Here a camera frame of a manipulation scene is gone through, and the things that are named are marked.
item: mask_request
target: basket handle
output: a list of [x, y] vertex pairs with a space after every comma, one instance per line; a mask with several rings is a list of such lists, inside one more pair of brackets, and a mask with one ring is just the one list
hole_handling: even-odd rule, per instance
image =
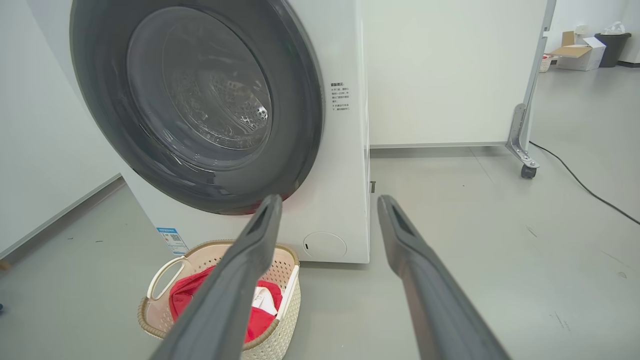
[[280, 309], [278, 309], [278, 314], [276, 315], [276, 320], [282, 321], [282, 318], [287, 314], [287, 310], [289, 309], [289, 304], [291, 303], [291, 299], [293, 299], [293, 295], [291, 294], [296, 289], [296, 281], [298, 281], [298, 271], [300, 270], [300, 266], [296, 265], [293, 267], [293, 271], [291, 272], [291, 276], [289, 277], [289, 282], [287, 282], [287, 289], [284, 291], [284, 295], [282, 298], [285, 299], [284, 304], [280, 304]]
[[[163, 267], [161, 267], [160, 270], [158, 270], [154, 278], [151, 279], [151, 283], [149, 284], [149, 289], [147, 290], [147, 297], [153, 301], [160, 299], [162, 295], [164, 295], [164, 293], [166, 293], [166, 291], [169, 290], [169, 287], [171, 286], [171, 284], [173, 284], [173, 282], [178, 278], [178, 275], [180, 275], [180, 272], [182, 271], [182, 269], [184, 269], [185, 261], [188, 262], [187, 258], [185, 258], [184, 256], [181, 256], [179, 258], [171, 259], [169, 260], [168, 263], [164, 264]], [[162, 277], [162, 275], [167, 269], [169, 269], [171, 266], [173, 266], [176, 263], [182, 263], [182, 266], [180, 266], [180, 270], [178, 270], [178, 272], [175, 273], [175, 275], [173, 276], [173, 279], [171, 279], [171, 281], [164, 287], [164, 290], [160, 293], [160, 295], [158, 295], [158, 297], [154, 297], [154, 290], [156, 289], [158, 280], [160, 280], [160, 277]]]

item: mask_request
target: baseboard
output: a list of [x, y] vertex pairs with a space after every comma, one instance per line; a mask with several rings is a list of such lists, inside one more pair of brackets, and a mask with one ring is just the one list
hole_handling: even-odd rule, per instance
[[444, 142], [444, 143], [398, 143], [398, 144], [372, 144], [370, 150], [376, 149], [421, 149], [437, 147], [470, 147], [470, 146], [499, 146], [506, 142]]
[[5, 264], [16, 264], [125, 184], [120, 174], [112, 177], [3, 251], [0, 259]]
[[640, 67], [640, 64], [638, 63], [629, 63], [627, 61], [618, 61], [618, 65], [624, 67]]

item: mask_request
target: white washing machine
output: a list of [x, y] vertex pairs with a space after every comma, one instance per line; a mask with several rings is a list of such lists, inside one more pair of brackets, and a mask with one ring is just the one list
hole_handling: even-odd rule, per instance
[[279, 193], [301, 260], [369, 262], [357, 0], [28, 3], [174, 253]]

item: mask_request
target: white cloth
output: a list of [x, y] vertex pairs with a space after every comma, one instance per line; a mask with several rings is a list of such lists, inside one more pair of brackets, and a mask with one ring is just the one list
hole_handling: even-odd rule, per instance
[[271, 315], [276, 315], [278, 313], [278, 310], [276, 310], [276, 307], [273, 303], [271, 292], [269, 291], [269, 289], [263, 288], [262, 286], [258, 286], [255, 288], [255, 291], [253, 292], [253, 303], [251, 304], [251, 306], [265, 310]]

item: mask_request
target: white cabinet panel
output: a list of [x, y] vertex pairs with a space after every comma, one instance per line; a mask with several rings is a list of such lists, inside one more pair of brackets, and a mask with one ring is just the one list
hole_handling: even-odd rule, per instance
[[506, 143], [547, 0], [362, 4], [372, 147]]

